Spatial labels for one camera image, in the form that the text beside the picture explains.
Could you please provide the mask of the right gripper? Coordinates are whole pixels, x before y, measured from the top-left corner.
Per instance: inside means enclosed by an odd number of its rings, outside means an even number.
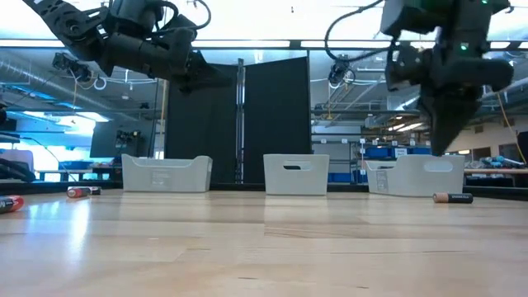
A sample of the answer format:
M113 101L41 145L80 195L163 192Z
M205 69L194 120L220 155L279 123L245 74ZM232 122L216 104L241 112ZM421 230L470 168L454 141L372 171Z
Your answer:
M387 54L385 68L391 92L406 85L419 87L420 109L429 122L433 155L443 155L474 116L471 98L478 97L483 86L502 90L512 83L513 74L513 67L505 60L485 59L468 50L453 51L439 45L431 49L394 46Z

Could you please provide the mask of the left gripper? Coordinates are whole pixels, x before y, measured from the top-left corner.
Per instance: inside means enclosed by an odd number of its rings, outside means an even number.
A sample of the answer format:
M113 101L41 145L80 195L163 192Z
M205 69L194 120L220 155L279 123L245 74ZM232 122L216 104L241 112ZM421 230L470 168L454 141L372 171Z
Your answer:
M229 87L233 82L229 76L207 63L200 51L191 54L191 42L195 36L193 30L185 28L176 29L157 40L114 33L105 40L98 65L108 76L112 75L114 67L121 67L149 78L166 80L183 77L191 70L191 80L177 86L182 93Z

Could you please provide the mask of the copper-top black battery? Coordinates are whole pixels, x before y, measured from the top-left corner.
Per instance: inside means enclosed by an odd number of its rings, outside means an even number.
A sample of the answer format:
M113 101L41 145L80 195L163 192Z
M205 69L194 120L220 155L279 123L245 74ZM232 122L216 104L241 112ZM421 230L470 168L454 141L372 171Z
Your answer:
M474 197L467 193L435 193L432 197L437 204L472 204Z

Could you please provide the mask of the wooden workbench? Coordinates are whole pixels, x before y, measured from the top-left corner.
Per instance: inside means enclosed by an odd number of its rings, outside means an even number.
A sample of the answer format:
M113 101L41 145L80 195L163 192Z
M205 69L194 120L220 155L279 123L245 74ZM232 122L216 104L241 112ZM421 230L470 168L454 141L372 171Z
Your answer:
M466 186L528 188L528 169L465 169Z

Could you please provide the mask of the grey plastic bin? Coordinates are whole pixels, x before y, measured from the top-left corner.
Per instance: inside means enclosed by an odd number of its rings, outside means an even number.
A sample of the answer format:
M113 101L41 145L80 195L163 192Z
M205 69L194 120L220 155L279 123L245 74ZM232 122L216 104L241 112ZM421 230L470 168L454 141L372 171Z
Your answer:
M136 158L121 155L125 191L202 193L210 189L213 159Z
M325 196L327 154L264 154L265 188L269 196Z
M409 154L396 161L366 161L370 193L431 197L463 191L464 156Z

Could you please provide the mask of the black folding screen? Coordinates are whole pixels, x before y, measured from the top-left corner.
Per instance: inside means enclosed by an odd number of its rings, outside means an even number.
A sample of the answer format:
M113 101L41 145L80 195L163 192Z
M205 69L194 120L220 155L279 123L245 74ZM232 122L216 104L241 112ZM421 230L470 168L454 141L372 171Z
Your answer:
M225 87L182 93L169 87L164 156L213 160L213 184L262 184L266 154L310 154L309 61L305 57L245 67L243 139L237 140L237 74L220 65Z

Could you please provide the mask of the metal storage shelving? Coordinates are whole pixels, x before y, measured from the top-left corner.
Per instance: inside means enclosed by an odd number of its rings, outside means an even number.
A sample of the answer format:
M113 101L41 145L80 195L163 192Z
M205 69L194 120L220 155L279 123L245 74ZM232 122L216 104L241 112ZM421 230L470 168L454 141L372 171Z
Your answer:
M408 153L415 143L404 136L403 128L418 118L418 112L354 110L345 107L311 110L312 152L330 157L330 172L360 171L366 174L369 160L392 161ZM394 158L368 159L365 149L390 147Z

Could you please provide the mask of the black monitor board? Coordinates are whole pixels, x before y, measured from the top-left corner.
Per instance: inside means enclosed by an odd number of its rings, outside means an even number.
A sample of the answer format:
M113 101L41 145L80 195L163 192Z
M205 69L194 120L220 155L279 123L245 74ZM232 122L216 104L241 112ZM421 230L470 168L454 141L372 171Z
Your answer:
M121 154L149 157L153 141L153 123L149 120L98 122L93 130L90 157L115 158Z

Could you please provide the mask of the blue plastic box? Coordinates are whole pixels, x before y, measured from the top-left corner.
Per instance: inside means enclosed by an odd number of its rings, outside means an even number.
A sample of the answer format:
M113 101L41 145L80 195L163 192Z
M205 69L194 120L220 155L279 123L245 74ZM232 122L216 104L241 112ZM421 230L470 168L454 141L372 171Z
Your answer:
M59 162L59 169L63 170L87 170L93 165L92 161L62 161Z

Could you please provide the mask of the wooden post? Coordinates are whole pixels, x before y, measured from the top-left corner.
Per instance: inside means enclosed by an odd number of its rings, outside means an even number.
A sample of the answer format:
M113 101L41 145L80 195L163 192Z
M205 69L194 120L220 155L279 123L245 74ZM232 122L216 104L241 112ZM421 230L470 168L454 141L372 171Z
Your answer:
M157 156L157 159L163 159L164 158L164 141L165 141L165 136L164 136L164 132L165 132L165 110L166 110L166 105L167 105L167 97L168 97L168 94L167 94L167 89L169 87L169 83L167 80L164 80L163 81L163 100L162 100L162 111L161 111L161 115L160 115L160 130L159 130L159 138L158 138L158 148L159 148L159 151L158 151L158 156Z

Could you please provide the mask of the black aluminium table frame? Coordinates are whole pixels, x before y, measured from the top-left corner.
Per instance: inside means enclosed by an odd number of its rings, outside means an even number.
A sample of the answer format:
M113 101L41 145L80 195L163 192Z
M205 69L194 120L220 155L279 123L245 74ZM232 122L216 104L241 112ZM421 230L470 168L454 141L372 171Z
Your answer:
M0 182L0 196L59 193L66 191L70 186L99 186L104 190L123 188L120 182L114 181L38 181L32 183L8 181ZM213 184L210 189L212 191L264 191L265 186L263 184ZM328 186L328 192L368 192L368 186L331 184ZM474 197L528 202L528 188L465 186L464 193L470 193Z

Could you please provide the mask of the silver ventilation duct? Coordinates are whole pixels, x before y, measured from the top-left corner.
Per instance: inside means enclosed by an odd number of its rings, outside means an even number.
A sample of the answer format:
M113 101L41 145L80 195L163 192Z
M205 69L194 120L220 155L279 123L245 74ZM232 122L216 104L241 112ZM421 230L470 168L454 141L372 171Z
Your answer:
M107 106L95 97L90 97L80 87L71 71L54 68L45 70L30 60L0 51L0 92L6 87L22 87L16 97L16 90L12 91L12 98L7 100L8 106L22 107L32 97L42 93L59 101L70 101L77 106L84 104L90 108L107 109Z

